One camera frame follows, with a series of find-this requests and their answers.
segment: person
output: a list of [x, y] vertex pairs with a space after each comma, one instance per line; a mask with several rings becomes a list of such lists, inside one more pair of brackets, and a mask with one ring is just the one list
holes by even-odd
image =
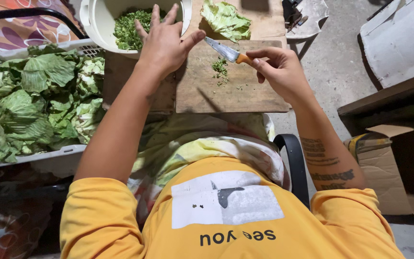
[[127, 188], [162, 79], [206, 33], [180, 39], [178, 6], [153, 8], [135, 70], [85, 149], [63, 209], [62, 258], [403, 258], [375, 192], [319, 106], [296, 54], [248, 51], [259, 83], [290, 103], [316, 194], [312, 213], [269, 175], [226, 156], [189, 163], [158, 193], [140, 231]]

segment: orange knife handle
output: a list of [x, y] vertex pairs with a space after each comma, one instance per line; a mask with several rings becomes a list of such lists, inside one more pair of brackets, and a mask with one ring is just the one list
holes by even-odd
[[248, 56], [244, 55], [244, 54], [239, 54], [239, 56], [236, 59], [236, 63], [240, 64], [240, 63], [247, 63], [250, 66], [252, 65], [252, 59], [249, 58]]

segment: left hand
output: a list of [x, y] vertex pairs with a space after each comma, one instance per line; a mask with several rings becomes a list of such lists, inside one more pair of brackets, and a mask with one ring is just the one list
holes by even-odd
[[154, 5], [149, 34], [140, 21], [135, 20], [135, 29], [143, 42], [138, 63], [144, 64], [146, 70], [156, 72], [160, 80], [181, 67], [194, 45], [206, 36], [203, 30], [197, 30], [182, 41], [180, 35], [183, 22], [173, 24], [177, 10], [178, 5], [174, 4], [160, 22], [159, 6]]

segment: t-shirt print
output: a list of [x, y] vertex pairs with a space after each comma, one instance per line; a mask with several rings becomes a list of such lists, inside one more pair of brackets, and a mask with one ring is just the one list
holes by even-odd
[[245, 171], [222, 171], [172, 186], [172, 229], [283, 218], [273, 191]]

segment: hand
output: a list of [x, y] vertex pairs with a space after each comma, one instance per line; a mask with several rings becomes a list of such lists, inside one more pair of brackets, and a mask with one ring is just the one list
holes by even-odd
[[271, 87], [290, 104], [294, 104], [314, 94], [306, 80], [298, 57], [293, 50], [266, 47], [247, 51], [253, 58], [252, 66], [257, 70], [258, 82], [268, 80]]
[[174, 4], [160, 22], [159, 6], [154, 5], [149, 34], [140, 21], [135, 20], [135, 29], [143, 42], [138, 63], [145, 64], [146, 70], [156, 72], [160, 80], [176, 71], [185, 61], [190, 50], [206, 36], [203, 30], [193, 32], [184, 41], [180, 39], [183, 22], [173, 24], [178, 5]]

